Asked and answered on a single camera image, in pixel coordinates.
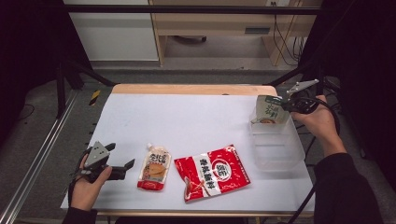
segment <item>gray floor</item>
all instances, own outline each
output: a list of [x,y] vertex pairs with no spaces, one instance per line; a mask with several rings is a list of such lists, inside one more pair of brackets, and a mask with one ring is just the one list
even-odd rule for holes
[[[122,83],[232,83],[262,84],[284,75],[293,66],[282,63],[274,67],[263,50],[259,37],[209,37],[205,43],[196,40],[170,38],[165,65],[145,62],[92,63],[97,72],[113,81]],[[77,93],[76,102],[67,122],[50,148],[50,153],[40,169],[30,193],[24,199],[15,223],[60,223],[65,211],[59,207],[64,198],[63,191],[70,180],[78,157],[91,139],[95,123],[111,88],[83,75],[86,82]],[[277,87],[284,94],[295,80]],[[89,105],[94,91],[101,94],[95,105]],[[0,209],[4,211],[18,186],[25,178],[32,161],[51,130],[57,113],[56,83],[51,81],[29,92],[21,120],[12,130],[8,140],[0,149]],[[354,158],[358,170],[367,177],[386,223],[396,223],[396,194],[390,188],[374,161],[362,159],[359,147],[347,122],[340,115],[341,136],[346,148]],[[305,147],[311,139],[306,130],[299,130]],[[317,163],[322,158],[318,143],[315,143],[306,159]],[[315,179],[311,168],[310,174]],[[265,223],[274,223],[270,218]],[[297,223],[312,223],[311,218],[300,218]]]

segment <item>table surface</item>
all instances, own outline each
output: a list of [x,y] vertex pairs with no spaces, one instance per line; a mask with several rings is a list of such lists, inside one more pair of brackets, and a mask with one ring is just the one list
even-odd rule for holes
[[[124,180],[107,181],[93,208],[106,216],[289,216],[312,188],[304,161],[293,169],[266,172],[254,164],[249,115],[257,95],[276,95],[269,86],[120,84],[107,99],[92,135],[104,145],[116,143],[108,165],[135,159]],[[172,162],[164,189],[136,187],[147,143],[166,147]],[[234,144],[251,183],[246,187],[184,202],[185,184],[174,159]],[[313,197],[302,212],[312,216]],[[67,208],[67,196],[61,205]]]

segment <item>transparent box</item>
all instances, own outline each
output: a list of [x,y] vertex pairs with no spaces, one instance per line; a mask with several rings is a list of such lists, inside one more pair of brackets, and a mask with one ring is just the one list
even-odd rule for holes
[[290,115],[283,124],[250,122],[249,125],[255,164],[260,170],[287,171],[305,158],[300,137]]

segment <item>white cabinet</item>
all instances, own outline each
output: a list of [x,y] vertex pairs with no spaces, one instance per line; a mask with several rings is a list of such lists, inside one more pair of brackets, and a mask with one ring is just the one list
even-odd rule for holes
[[[147,5],[147,0],[64,0],[65,4]],[[90,61],[158,61],[148,13],[70,13]]]

